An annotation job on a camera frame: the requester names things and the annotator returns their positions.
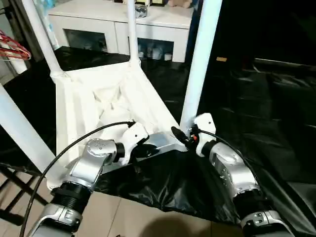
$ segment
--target black chair leg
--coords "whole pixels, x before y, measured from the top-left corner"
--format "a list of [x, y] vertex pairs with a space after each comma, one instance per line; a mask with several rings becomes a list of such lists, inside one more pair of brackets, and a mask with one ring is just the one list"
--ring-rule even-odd
[[[12, 181], [14, 184], [16, 184], [20, 189], [28, 193], [29, 195], [32, 195], [33, 189], [31, 189], [26, 183], [24, 183], [19, 177], [17, 177], [13, 172], [11, 172], [6, 167], [0, 166], [0, 172], [7, 177], [10, 181]], [[35, 194], [35, 200], [39, 201], [43, 205], [47, 205], [48, 202], [43, 199], [40, 195]]]

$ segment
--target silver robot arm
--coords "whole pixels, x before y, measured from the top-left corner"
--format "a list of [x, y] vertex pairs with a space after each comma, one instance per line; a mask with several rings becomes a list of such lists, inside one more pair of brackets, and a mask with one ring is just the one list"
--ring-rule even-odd
[[95, 184], [107, 165], [129, 163], [132, 150], [148, 139], [140, 123], [132, 125], [118, 142], [91, 139], [77, 159], [62, 185], [52, 191], [53, 200], [30, 230], [28, 237], [71, 237], [82, 221], [82, 213], [94, 191]]
[[[198, 131], [216, 132], [211, 114], [196, 117], [194, 124]], [[261, 192], [255, 176], [245, 165], [240, 153], [216, 141], [214, 136], [201, 132], [196, 136], [196, 152], [200, 157], [207, 157], [219, 173], [235, 205], [245, 236], [294, 236]]]

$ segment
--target black plastic sheet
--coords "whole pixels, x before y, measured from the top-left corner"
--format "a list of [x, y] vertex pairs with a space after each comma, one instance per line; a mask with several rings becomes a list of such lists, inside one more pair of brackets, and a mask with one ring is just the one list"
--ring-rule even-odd
[[[128, 60], [125, 55], [66, 47], [56, 55], [65, 71]], [[189, 67], [144, 61], [142, 68], [179, 121]], [[199, 107], [199, 114], [212, 114], [217, 134], [250, 160], [264, 192], [299, 237], [316, 236], [315, 88], [311, 76], [219, 70], [207, 74]], [[55, 151], [55, 86], [46, 63], [37, 63], [5, 89]], [[39, 107], [39, 100], [45, 106]], [[38, 173], [4, 130], [0, 136], [0, 165]], [[237, 223], [218, 174], [193, 153], [172, 151], [121, 168], [102, 176], [96, 188], [164, 211]]]

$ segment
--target white frame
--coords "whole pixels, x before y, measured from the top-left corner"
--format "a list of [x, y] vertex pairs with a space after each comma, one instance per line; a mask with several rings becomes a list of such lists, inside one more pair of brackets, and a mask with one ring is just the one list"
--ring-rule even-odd
[[108, 53], [118, 53], [114, 22], [77, 17], [50, 15], [49, 20], [54, 26], [54, 33], [59, 46], [69, 46], [65, 29], [103, 33]]
[[[65, 73], [61, 70], [51, 48], [49, 39], [43, 25], [41, 24], [40, 17], [36, 11], [33, 1], [22, 0], [22, 3], [50, 68], [51, 77], [65, 77]], [[187, 86], [187, 93], [181, 117], [180, 125], [184, 132], [188, 132], [189, 122], [192, 121], [193, 117], [195, 117], [197, 113], [221, 4], [222, 0], [205, 0], [203, 3], [189, 83]], [[127, 6], [131, 53], [128, 67], [130, 70], [133, 70], [134, 73], [145, 77], [139, 67], [134, 0], [128, 0]], [[159, 100], [157, 92], [149, 86], [150, 82], [145, 81], [145, 84], [144, 86], [150, 89], [148, 91], [144, 90], [145, 93], [148, 93], [148, 96], [152, 96], [153, 99], [157, 100], [155, 103], [156, 106], [163, 108], [163, 102], [161, 99]], [[22, 151], [38, 167], [38, 169], [43, 172], [48, 164], [53, 160], [54, 155], [1, 85], [0, 124], [22, 149]], [[61, 175], [63, 174], [63, 171], [64, 167], [57, 163], [49, 170], [46, 177], [49, 181], [53, 182], [52, 185], [57, 186], [61, 182]]]
[[[115, 30], [116, 35], [121, 34], [120, 37], [117, 37], [118, 53], [129, 55], [128, 24], [115, 22]], [[172, 61], [184, 62], [189, 30], [137, 24], [136, 34], [138, 38], [173, 42]]]

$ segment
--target white drawer unit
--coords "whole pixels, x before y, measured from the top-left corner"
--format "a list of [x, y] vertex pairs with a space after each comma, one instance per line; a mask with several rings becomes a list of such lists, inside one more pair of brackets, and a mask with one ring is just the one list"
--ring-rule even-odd
[[59, 46], [118, 53], [114, 22], [50, 15]]
[[[136, 19], [140, 56], [184, 62], [193, 9], [150, 6]], [[49, 11], [58, 45], [129, 55], [127, 7], [107, 0], [72, 0]]]

